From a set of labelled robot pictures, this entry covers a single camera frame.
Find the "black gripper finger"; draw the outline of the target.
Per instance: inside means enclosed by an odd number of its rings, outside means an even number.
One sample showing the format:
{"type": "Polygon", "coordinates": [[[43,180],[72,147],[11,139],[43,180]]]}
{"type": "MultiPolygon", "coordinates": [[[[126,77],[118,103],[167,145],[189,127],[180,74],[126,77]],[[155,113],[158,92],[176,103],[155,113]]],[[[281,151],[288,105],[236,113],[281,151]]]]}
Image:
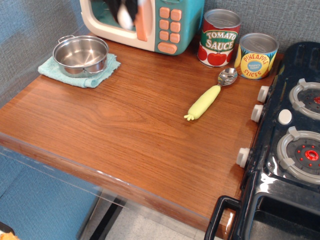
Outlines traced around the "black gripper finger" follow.
{"type": "Polygon", "coordinates": [[[134,21],[136,19],[136,15],[138,13],[138,0],[126,0],[124,2],[125,12],[127,15],[127,25],[132,27],[134,25],[134,21]]]}
{"type": "Polygon", "coordinates": [[[107,4],[109,11],[112,14],[112,17],[114,18],[115,22],[118,24],[118,11],[120,9],[121,0],[104,0],[104,2],[107,4]]]}

